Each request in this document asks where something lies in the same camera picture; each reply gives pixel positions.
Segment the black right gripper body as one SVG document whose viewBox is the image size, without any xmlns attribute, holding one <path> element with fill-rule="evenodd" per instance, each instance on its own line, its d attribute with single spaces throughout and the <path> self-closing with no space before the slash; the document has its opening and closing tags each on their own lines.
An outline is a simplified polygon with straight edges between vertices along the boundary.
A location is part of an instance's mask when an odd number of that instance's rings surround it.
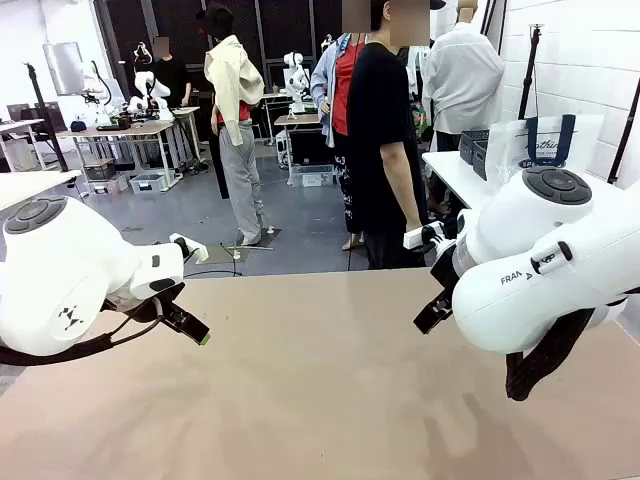
<svg viewBox="0 0 640 480">
<path fill-rule="evenodd" d="M 455 285 L 458 282 L 458 274 L 453 267 L 455 249 L 455 244 L 451 244 L 440 250 L 430 270 L 432 277 L 443 287 L 443 292 L 440 296 L 447 300 L 451 299 Z"/>
</svg>

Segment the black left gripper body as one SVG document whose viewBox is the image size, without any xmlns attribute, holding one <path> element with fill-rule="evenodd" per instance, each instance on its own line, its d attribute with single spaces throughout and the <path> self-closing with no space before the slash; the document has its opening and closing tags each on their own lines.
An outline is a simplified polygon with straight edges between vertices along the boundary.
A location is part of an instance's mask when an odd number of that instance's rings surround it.
<svg viewBox="0 0 640 480">
<path fill-rule="evenodd" d="M 130 311 L 130 317 L 134 321 L 155 321 L 159 317 L 180 321 L 186 315 L 186 311 L 177 305 L 175 300 L 184 288 L 185 284 L 179 283 L 144 300 Z"/>
</svg>

